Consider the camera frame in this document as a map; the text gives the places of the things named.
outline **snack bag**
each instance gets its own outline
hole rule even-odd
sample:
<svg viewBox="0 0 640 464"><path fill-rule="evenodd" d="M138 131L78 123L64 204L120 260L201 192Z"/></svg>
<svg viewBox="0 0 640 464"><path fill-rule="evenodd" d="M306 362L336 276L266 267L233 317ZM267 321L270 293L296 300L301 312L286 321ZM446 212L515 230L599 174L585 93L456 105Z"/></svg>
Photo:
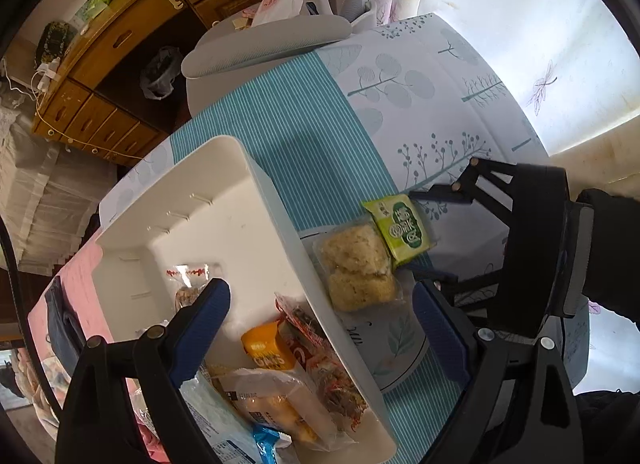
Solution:
<svg viewBox="0 0 640 464"><path fill-rule="evenodd" d="M260 368L284 371L315 391L322 405L346 419L334 419L355 430L367 408L356 386L331 349L325 351L309 341L287 321L260 325L242 336L245 352Z"/></svg>
<svg viewBox="0 0 640 464"><path fill-rule="evenodd" d="M336 311L402 300L392 260L372 219L363 217L331 231L314 244Z"/></svg>
<svg viewBox="0 0 640 464"><path fill-rule="evenodd" d="M175 293L175 312L193 305L209 281L223 276L220 264L180 264L166 269L164 277Z"/></svg>
<svg viewBox="0 0 640 464"><path fill-rule="evenodd" d="M393 257L394 269L434 247L435 242L424 226L426 218L423 220L418 215L406 195L390 195L362 205L371 213L384 237Z"/></svg>
<svg viewBox="0 0 640 464"><path fill-rule="evenodd" d="M240 368L218 379L232 404L252 422L287 433L311 449L332 451L353 443L316 394L286 372Z"/></svg>

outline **leaf print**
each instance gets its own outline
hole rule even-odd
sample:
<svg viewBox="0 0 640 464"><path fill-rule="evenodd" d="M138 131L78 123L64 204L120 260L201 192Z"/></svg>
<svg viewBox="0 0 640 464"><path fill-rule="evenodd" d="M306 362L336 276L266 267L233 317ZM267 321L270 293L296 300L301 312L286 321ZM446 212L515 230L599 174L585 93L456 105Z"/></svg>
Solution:
<svg viewBox="0 0 640 464"><path fill-rule="evenodd" d="M373 69L367 66L358 67L358 76L364 83L371 83L376 79L376 73Z"/></svg>
<svg viewBox="0 0 640 464"><path fill-rule="evenodd" d="M320 57L329 74L335 77L356 61L361 50L361 45L353 44L350 46L322 48L316 50L316 54Z"/></svg>
<svg viewBox="0 0 640 464"><path fill-rule="evenodd" d="M385 94L386 98L395 106L401 109L411 107L411 96L403 86L389 83L385 86Z"/></svg>
<svg viewBox="0 0 640 464"><path fill-rule="evenodd" d="M486 76L478 76L474 80L463 80L466 85L468 95L462 98L463 102L475 101L478 106L485 107L494 100L507 94L504 83L495 74L489 73Z"/></svg>
<svg viewBox="0 0 640 464"><path fill-rule="evenodd" d="M400 74L402 67L393 56L386 53L381 53L376 57L376 65L387 76L395 77Z"/></svg>
<svg viewBox="0 0 640 464"><path fill-rule="evenodd" d="M382 127L382 112L378 109L359 109L356 110L356 116L369 137L372 137Z"/></svg>
<svg viewBox="0 0 640 464"><path fill-rule="evenodd" d="M373 103L378 103L380 101L380 91L378 91L374 87L369 87L368 89L366 89L364 91L364 96L366 96L366 98Z"/></svg>
<svg viewBox="0 0 640 464"><path fill-rule="evenodd" d="M407 84L408 89L418 98L431 99L436 94L436 89L431 80L417 70L407 71L404 75L404 82Z"/></svg>
<svg viewBox="0 0 640 464"><path fill-rule="evenodd" d="M449 47L438 51L438 54L448 53L472 66L478 65L478 54L464 38L449 28L444 28L440 34L447 39Z"/></svg>
<svg viewBox="0 0 640 464"><path fill-rule="evenodd" d="M386 342L394 358L406 354L412 349L415 342L415 330L411 326L411 318L408 314L390 324Z"/></svg>

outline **tablecloth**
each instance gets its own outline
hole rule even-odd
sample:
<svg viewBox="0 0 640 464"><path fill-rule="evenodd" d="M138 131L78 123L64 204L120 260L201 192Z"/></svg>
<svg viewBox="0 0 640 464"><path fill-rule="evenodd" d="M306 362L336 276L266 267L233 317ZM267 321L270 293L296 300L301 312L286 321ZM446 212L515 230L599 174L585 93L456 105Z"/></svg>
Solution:
<svg viewBox="0 0 640 464"><path fill-rule="evenodd" d="M228 94L118 183L100 203L103 227L220 134L244 143L299 231L354 219L363 200L449 183L473 155L548 162L498 75L445 22L421 16L293 58ZM468 277L502 266L508 229L480 205L430 202L425 210L439 269ZM390 462L419 462L459 395L428 351L384 396L399 441Z"/></svg>

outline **white plastic bin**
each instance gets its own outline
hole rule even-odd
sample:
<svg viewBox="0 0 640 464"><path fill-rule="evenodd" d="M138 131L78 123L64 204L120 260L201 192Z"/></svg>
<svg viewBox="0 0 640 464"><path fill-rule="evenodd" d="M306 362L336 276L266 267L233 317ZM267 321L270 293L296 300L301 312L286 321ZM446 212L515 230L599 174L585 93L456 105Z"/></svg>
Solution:
<svg viewBox="0 0 640 464"><path fill-rule="evenodd" d="M369 404L360 444L336 452L298 448L303 464L378 464L396 453L380 390L338 320L270 178L234 137L204 143L147 188L98 237L93 273L115 341L170 319L173 298L162 278L175 264L218 263L231 307L207 361L253 367L240 336L276 317L274 294L306 298L344 367Z"/></svg>

